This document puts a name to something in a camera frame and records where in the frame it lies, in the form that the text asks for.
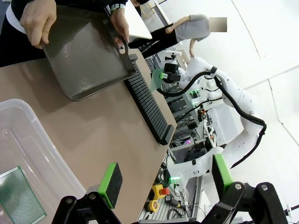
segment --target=clear plastic container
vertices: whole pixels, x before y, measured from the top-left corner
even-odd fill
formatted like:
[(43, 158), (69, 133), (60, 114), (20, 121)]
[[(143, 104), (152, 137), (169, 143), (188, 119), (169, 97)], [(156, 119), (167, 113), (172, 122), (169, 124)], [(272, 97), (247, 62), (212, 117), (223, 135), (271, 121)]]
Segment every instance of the clear plastic container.
[[(81, 198), (86, 190), (51, 142), (31, 107), (22, 100), (0, 103), (0, 174), (20, 166), (52, 223), (60, 200)], [(0, 224), (13, 224), (0, 204)]]

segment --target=bolt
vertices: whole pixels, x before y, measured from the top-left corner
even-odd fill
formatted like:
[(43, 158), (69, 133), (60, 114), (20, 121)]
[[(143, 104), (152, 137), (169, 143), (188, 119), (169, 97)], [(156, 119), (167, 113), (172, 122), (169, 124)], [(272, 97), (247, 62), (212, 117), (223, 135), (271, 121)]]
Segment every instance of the bolt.
[(65, 200), (65, 202), (67, 202), (68, 204), (70, 204), (70, 203), (72, 203), (72, 199), (71, 198), (67, 198), (66, 200)]
[(89, 199), (91, 199), (91, 200), (95, 199), (95, 195), (94, 195), (94, 194), (91, 194), (91, 195), (89, 195), (88, 197), (89, 197)]
[(235, 185), (235, 188), (236, 188), (237, 190), (240, 190), (240, 189), (242, 188), (242, 186), (241, 186), (241, 184), (237, 183), (237, 184)]
[(267, 185), (264, 185), (264, 184), (263, 184), (263, 185), (262, 185), (262, 189), (263, 189), (263, 190), (268, 190)]

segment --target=brown table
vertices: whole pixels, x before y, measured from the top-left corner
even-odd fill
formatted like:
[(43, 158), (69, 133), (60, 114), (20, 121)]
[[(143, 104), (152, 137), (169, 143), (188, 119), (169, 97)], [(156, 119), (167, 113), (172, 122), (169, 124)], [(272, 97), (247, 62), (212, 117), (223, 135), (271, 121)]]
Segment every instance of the brown table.
[[(138, 50), (137, 64), (147, 83), (150, 70)], [(153, 93), (168, 124), (176, 122), (163, 96)], [(46, 59), (0, 68), (0, 102), (27, 102), (70, 169), (85, 187), (101, 181), (117, 161), (123, 184), (116, 208), (124, 224), (135, 222), (164, 158), (123, 82), (80, 102), (61, 92)]]

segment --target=white robotic arm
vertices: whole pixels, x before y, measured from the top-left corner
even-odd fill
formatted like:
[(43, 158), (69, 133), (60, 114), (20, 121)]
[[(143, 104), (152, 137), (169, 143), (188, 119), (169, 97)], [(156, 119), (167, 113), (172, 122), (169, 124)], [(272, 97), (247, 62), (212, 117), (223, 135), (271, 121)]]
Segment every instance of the white robotic arm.
[[(185, 71), (185, 77), (188, 77), (190, 81), (200, 72), (211, 70), (213, 70), (214, 73), (211, 73), (210, 76), (213, 78), (218, 77), (220, 79), (222, 87), (237, 103), (239, 108), (246, 114), (250, 114), (256, 118), (259, 118), (255, 107), (256, 104), (252, 95), (249, 92), (239, 88), (234, 83), (232, 78), (223, 71), (219, 69), (215, 71), (215, 67), (207, 63), (205, 60), (199, 57), (192, 58)], [(184, 81), (180, 81), (179, 85), (181, 84), (182, 86), (186, 86)], [(222, 94), (222, 98), (224, 103), (231, 107), (234, 107), (224, 93)], [(206, 155), (196, 159), (195, 161), (168, 165), (168, 171), (171, 177), (179, 177), (178, 189), (183, 189), (188, 179), (206, 173), (206, 171), (210, 169), (210, 166), (212, 165), (213, 154), (222, 153), (227, 165), (229, 166), (229, 168), (231, 168), (233, 164), (238, 162), (256, 145), (263, 126), (253, 123), (252, 121), (249, 121), (244, 117), (241, 117), (241, 123), (244, 130), (230, 143), (228, 143), (224, 149), (222, 149), (221, 147), (215, 147)]]

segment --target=gray tray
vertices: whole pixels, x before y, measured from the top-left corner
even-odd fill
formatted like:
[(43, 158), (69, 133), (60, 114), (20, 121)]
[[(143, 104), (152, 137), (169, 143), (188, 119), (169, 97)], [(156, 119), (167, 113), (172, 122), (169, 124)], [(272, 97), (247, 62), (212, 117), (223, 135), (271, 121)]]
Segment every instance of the gray tray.
[[(124, 54), (115, 37), (122, 39)], [(106, 14), (57, 6), (57, 20), (43, 50), (64, 95), (73, 101), (136, 74), (125, 40)]]

